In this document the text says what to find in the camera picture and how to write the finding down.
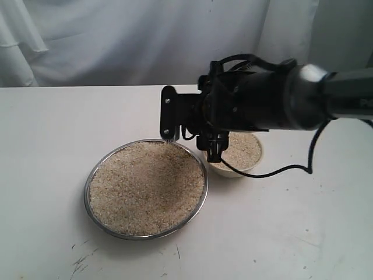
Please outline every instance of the white backdrop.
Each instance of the white backdrop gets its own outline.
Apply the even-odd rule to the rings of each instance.
[[[4,1],[2,10],[14,2]],[[40,86],[196,83],[211,60],[231,54],[305,61],[318,2],[24,0],[48,51],[19,55]],[[30,85],[29,71],[7,78],[27,64],[2,65],[5,86]]]

